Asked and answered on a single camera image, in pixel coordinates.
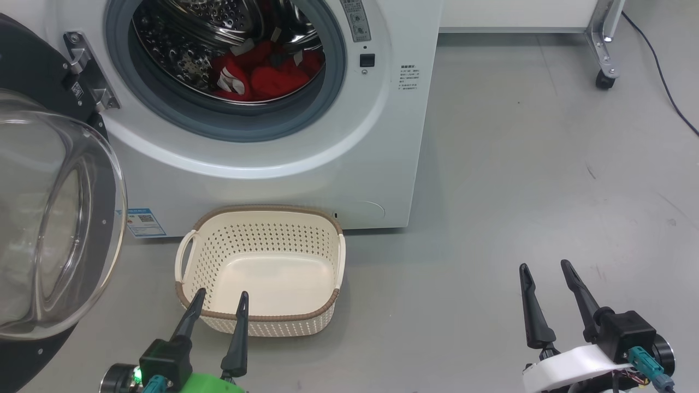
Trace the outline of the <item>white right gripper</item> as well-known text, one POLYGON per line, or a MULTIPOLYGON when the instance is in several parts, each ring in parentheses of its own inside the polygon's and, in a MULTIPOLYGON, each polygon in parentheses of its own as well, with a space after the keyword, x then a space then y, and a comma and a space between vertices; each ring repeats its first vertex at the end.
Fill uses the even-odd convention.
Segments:
MULTIPOLYGON (((596 343, 601 331, 601 317, 612 315, 614 311, 599 306, 569 260, 561 261, 561 269, 582 317, 584 340, 596 343)), ((527 346, 534 350, 554 350, 556 334, 549 328, 540 308, 534 278, 527 264, 520 265, 519 278, 527 346)), ((630 363, 615 363, 597 345, 581 346, 526 368, 523 386, 525 392, 550 391, 631 367, 630 363)))

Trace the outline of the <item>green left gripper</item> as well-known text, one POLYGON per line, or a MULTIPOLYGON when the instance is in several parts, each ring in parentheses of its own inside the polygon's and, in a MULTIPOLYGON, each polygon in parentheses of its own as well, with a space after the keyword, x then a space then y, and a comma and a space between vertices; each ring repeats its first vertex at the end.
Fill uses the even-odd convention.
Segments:
MULTIPOLYGON (((191 343, 194 325, 203 310, 206 289, 200 288, 196 293, 180 322, 177 324, 170 342, 191 343)), ((181 393, 246 393, 241 386, 235 385, 232 379, 243 377, 248 369, 248 326, 249 326, 249 295, 243 291, 235 311, 235 328, 230 341, 229 350, 221 362, 222 375, 192 373, 180 390, 181 393)))

